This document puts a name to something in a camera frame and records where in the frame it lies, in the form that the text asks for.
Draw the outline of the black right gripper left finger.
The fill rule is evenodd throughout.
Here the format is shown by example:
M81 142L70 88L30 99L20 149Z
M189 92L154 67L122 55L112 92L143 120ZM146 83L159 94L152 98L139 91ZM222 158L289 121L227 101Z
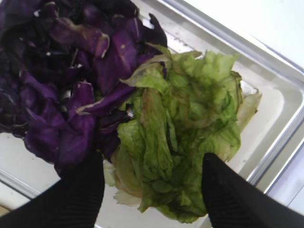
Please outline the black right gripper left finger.
M102 155L93 152L56 184L0 218L2 228L93 228L104 197Z

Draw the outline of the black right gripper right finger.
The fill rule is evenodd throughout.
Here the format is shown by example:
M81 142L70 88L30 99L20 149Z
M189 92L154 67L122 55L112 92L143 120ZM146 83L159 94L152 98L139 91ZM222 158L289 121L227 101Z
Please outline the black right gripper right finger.
M203 157L201 192L214 228L304 226L303 215L265 195L213 153Z

